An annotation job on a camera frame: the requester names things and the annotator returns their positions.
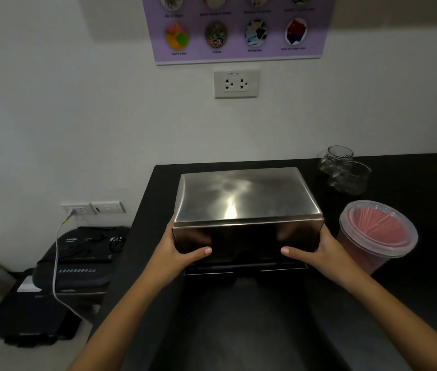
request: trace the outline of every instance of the hand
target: hand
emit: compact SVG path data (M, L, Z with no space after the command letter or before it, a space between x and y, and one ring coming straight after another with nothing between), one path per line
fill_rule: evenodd
M158 288L163 288L174 280L192 262L203 259L212 253L212 248L206 246L187 254L180 254L174 246L173 224L174 218L167 224L160 243L155 248L152 257L141 274L142 277Z
M348 289L366 274L347 254L342 245L333 238L325 224L320 230L320 245L315 252L302 251L293 247L283 247L285 256L312 265L325 277Z

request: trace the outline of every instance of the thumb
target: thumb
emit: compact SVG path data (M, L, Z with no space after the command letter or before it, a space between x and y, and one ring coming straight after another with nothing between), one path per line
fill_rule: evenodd
M190 253L184 254L186 265L189 265L193 262L197 262L204 257L209 256L212 253L212 248L209 246L202 247L201 249L197 249L191 251Z
M312 264L314 257L312 252L302 251L300 249L296 249L295 247L284 246L280 249L280 252L287 257L297 259L308 264Z

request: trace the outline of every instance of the electrical socket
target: electrical socket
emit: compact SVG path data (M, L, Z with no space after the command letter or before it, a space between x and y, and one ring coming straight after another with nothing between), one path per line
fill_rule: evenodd
M123 214L126 210L120 201L92 202L92 206L98 214Z
M258 97L259 70L214 72L215 99Z
M97 213L93 209L92 205L87 202L76 202L76 203L61 203L61 207L64 208L66 213L75 210L78 215L96 215Z

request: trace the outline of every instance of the metal lid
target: metal lid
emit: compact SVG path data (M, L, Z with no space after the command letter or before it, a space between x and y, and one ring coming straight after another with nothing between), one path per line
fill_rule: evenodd
M297 168L183 174L174 215L174 226L322 218Z

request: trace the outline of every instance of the black counter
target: black counter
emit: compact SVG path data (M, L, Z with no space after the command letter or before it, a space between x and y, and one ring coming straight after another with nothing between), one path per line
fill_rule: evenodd
M360 157L373 170L359 197L340 194L317 159L156 166L95 331L137 279L172 216L183 173L298 167L334 235L345 205L385 203L416 226L416 249L374 277L437 330L437 154ZM178 277L149 307L123 369L409 369L357 301L317 271Z

